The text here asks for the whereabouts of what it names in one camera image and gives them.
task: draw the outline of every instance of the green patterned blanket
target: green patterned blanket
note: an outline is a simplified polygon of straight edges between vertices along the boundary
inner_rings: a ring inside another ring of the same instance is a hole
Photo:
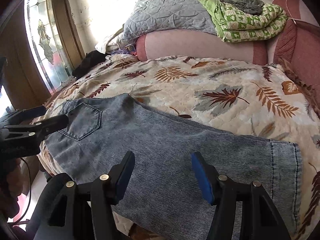
[[[259,16],[246,14],[219,0],[199,0],[212,17],[217,35],[222,41],[261,41],[273,38],[284,28],[285,11],[276,4],[266,3]]]

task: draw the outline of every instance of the white floor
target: white floor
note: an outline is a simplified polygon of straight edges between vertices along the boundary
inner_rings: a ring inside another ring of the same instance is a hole
[[[47,185],[47,180],[46,180],[46,178],[44,176],[44,173],[39,171],[37,176],[36,176],[36,178],[35,178],[35,180],[32,183],[32,186],[31,186],[31,193],[32,194],[31,194],[30,206],[29,206],[29,209],[27,211],[27,214],[24,216],[22,221],[31,218],[31,216],[33,214],[33,211],[36,208],[36,204],[38,202],[38,199],[39,199],[39,197],[41,195],[41,192],[43,191],[45,185]],[[24,205],[23,210],[22,210],[22,214],[24,214],[24,212],[25,212],[25,210],[26,210],[26,208],[28,206],[29,198],[30,198],[30,193],[27,196],[25,205]],[[23,230],[26,230],[26,225],[20,225],[20,227]]]

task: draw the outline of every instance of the pink cushion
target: pink cushion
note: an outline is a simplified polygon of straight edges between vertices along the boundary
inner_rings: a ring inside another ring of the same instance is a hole
[[[292,65],[293,72],[316,91],[320,91],[320,28],[315,18],[302,0],[274,0],[280,5],[289,19],[282,33],[268,40],[268,62],[280,63],[283,57]],[[320,104],[320,92],[316,93],[316,101]]]
[[[302,0],[274,0],[284,8],[287,15],[294,19],[319,26],[316,19]],[[296,26],[292,20],[288,20],[284,30],[273,39],[267,40],[268,63],[277,62],[278,57],[283,57],[291,62],[296,42]]]
[[[265,42],[223,42],[216,35],[192,30],[166,30],[147,33],[137,40],[140,61],[173,55],[198,58],[231,58],[258,65],[267,63]]]
[[[320,35],[297,28],[297,40],[291,64],[293,72],[316,91],[320,105]]]

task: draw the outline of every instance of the wooden door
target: wooden door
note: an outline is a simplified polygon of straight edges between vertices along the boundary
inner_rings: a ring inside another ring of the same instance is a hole
[[[8,61],[4,69],[4,87],[15,109],[42,105],[51,96],[30,49],[24,10],[22,2],[0,34],[0,56],[6,56]],[[66,55],[65,61],[74,69],[81,63],[84,51],[71,17],[68,0],[52,0],[52,11]]]

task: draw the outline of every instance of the denim jeans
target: denim jeans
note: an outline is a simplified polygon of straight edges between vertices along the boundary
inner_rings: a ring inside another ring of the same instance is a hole
[[[297,144],[234,135],[166,114],[128,94],[64,103],[69,125],[45,144],[76,182],[96,179],[131,150],[136,164],[126,194],[113,208],[138,225],[175,240],[206,239],[215,207],[201,196],[191,167],[199,151],[236,182],[259,180],[289,232],[298,223],[302,158]],[[241,205],[233,239],[239,238]]]

